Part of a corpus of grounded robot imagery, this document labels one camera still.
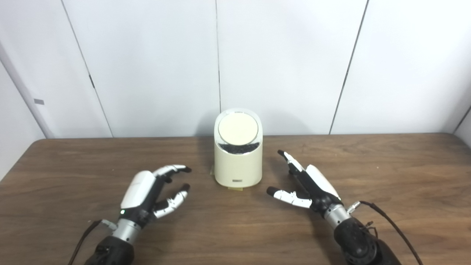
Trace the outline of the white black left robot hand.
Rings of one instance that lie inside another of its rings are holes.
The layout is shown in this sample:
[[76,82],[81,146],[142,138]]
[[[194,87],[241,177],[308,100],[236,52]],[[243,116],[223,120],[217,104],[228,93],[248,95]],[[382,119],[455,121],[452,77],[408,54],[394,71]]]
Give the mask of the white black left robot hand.
[[174,212],[187,198],[190,185],[185,183],[181,189],[166,200],[157,201],[165,183],[171,183],[175,173],[190,173],[185,165],[166,165],[153,172],[138,172],[129,185],[120,204],[119,220],[124,219],[145,228],[148,223]]

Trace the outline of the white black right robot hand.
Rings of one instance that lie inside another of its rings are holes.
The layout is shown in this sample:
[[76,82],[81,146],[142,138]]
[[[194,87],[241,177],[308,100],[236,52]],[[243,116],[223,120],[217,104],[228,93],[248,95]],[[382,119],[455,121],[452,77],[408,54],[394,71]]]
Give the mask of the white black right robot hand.
[[272,186],[267,188],[267,194],[290,205],[309,208],[321,215],[331,208],[344,206],[336,189],[317,167],[308,165],[304,168],[295,158],[283,150],[278,150],[278,154],[284,158],[289,167],[288,173],[294,176],[304,188],[307,197],[301,198],[296,192],[287,192]]

